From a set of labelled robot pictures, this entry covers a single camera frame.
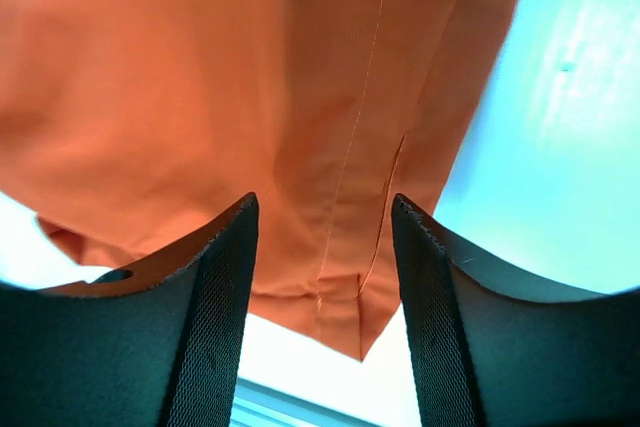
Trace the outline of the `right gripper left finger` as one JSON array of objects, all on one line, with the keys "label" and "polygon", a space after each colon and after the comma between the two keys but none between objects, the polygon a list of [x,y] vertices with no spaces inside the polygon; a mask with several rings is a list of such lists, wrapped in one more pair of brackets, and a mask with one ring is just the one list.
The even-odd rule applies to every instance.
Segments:
[{"label": "right gripper left finger", "polygon": [[258,240],[247,194],[94,282],[1,287],[5,426],[226,426]]}]

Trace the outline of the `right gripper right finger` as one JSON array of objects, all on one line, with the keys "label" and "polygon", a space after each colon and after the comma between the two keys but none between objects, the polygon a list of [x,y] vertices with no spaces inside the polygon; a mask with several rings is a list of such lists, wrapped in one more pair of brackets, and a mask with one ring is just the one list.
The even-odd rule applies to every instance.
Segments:
[{"label": "right gripper right finger", "polygon": [[425,426],[635,426],[639,292],[506,262],[404,195],[393,247]]}]

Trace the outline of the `orange shorts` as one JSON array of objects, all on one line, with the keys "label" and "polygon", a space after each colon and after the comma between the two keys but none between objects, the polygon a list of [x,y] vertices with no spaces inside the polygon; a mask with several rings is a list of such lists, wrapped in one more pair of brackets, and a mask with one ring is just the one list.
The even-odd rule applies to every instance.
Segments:
[{"label": "orange shorts", "polygon": [[119,267],[260,203],[250,310],[357,360],[518,0],[1,0],[1,189]]}]

